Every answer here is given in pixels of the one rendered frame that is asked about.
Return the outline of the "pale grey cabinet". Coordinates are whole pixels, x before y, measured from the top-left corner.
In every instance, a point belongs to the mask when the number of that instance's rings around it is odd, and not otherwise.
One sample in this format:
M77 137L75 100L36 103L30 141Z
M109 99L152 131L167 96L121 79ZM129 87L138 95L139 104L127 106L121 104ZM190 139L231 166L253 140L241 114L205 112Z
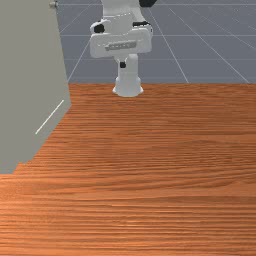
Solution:
M59 0L0 0L0 174L33 159L71 107Z

